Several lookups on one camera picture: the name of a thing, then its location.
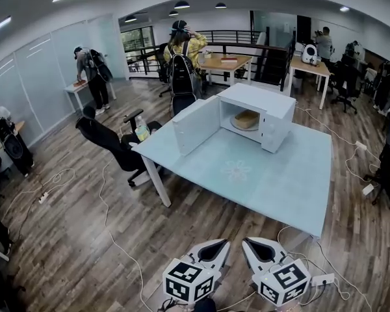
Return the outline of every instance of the window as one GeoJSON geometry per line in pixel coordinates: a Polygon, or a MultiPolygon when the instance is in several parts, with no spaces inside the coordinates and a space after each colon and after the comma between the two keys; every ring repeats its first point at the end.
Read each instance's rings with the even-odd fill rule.
{"type": "Polygon", "coordinates": [[[152,27],[122,32],[122,42],[130,72],[145,71],[147,73],[157,70],[154,56],[142,58],[153,51],[153,48],[149,47],[155,46],[152,27]]]}

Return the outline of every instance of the power strip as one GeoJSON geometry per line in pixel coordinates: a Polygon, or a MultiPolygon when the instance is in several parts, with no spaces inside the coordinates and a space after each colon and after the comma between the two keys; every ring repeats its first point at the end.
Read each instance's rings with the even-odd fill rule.
{"type": "Polygon", "coordinates": [[[335,279],[334,273],[320,275],[320,276],[313,276],[312,277],[312,287],[319,287],[319,285],[331,284],[331,283],[333,283],[334,279],[335,279]]]}

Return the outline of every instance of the wooden floor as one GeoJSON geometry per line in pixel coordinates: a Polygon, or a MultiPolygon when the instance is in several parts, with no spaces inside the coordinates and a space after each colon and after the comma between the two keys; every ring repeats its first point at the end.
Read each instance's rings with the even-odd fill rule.
{"type": "MultiPolygon", "coordinates": [[[[163,124],[170,119],[170,96],[158,97],[165,89],[160,82],[135,80],[120,86],[112,109],[98,118],[105,125],[120,132],[122,116],[136,108],[144,109],[147,121],[158,120],[163,124]]],[[[312,109],[316,118],[343,138],[351,142],[359,140],[376,155],[381,152],[384,118],[374,112],[366,95],[356,101],[357,115],[351,111],[345,114],[340,104],[330,104],[333,95],[327,96],[325,109],[318,110],[321,94],[310,84],[304,88],[304,94],[294,95],[298,106],[312,109]]],[[[328,132],[299,110],[294,121],[328,132]]],[[[338,271],[367,294],[373,311],[390,312],[390,211],[386,198],[376,207],[371,205],[374,193],[364,197],[361,189],[366,184],[352,176],[344,164],[354,147],[335,136],[332,140],[333,170],[321,245],[338,271]]],[[[21,239],[12,248],[10,262],[5,267],[16,276],[16,284],[26,287],[20,298],[27,310],[145,311],[139,299],[137,267],[113,245],[104,228],[106,208],[98,193],[103,182],[101,171],[112,155],[86,141],[75,129],[75,118],[49,134],[33,151],[34,174],[24,179],[13,170],[12,181],[3,189],[6,199],[0,203],[2,215],[19,192],[40,187],[40,182],[65,168],[74,168],[76,174],[71,183],[53,191],[43,205],[34,201],[21,239]]],[[[350,166],[364,175],[369,172],[369,163],[375,161],[358,151],[350,166]]],[[[71,172],[66,172],[61,183],[71,176],[71,172]]],[[[162,271],[171,258],[180,257],[193,244],[216,238],[232,242],[228,273],[214,294],[217,305],[226,307],[252,292],[241,240],[247,236],[276,239],[282,223],[173,174],[164,179],[172,201],[169,209],[162,205],[151,182],[132,190],[126,181],[129,173],[121,171],[116,161],[108,166],[105,176],[103,197],[110,205],[107,223],[117,243],[142,265],[144,299],[149,299],[159,286],[162,271]]],[[[12,238],[17,238],[33,200],[32,194],[24,194],[5,218],[12,238]]],[[[292,229],[285,230],[281,241],[293,234],[292,229]]],[[[297,252],[305,253],[327,272],[333,272],[319,247],[310,240],[299,246],[297,252]]],[[[311,273],[319,275],[320,271],[311,266],[311,273]]],[[[330,285],[321,298],[303,311],[369,311],[353,288],[341,279],[339,283],[343,291],[350,292],[348,301],[341,300],[336,288],[330,285]]],[[[266,312],[272,307],[255,295],[235,310],[266,312]]]]}

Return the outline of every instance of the backpack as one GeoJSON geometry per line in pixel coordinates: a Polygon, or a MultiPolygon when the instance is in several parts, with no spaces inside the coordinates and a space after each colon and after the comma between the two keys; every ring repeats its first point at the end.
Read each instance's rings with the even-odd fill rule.
{"type": "Polygon", "coordinates": [[[90,68],[96,70],[105,82],[111,81],[111,71],[105,64],[104,57],[100,52],[97,52],[95,49],[91,49],[90,52],[86,53],[86,61],[90,68]]]}
{"type": "Polygon", "coordinates": [[[168,65],[169,85],[173,94],[194,94],[197,75],[188,58],[189,42],[183,43],[182,53],[175,53],[172,44],[168,44],[171,59],[168,65]]]}

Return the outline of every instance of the book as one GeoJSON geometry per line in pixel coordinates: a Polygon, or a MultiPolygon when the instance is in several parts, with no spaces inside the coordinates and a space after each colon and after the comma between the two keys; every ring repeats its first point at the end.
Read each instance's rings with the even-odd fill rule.
{"type": "Polygon", "coordinates": [[[222,63],[237,63],[237,58],[221,58],[222,63]]]}

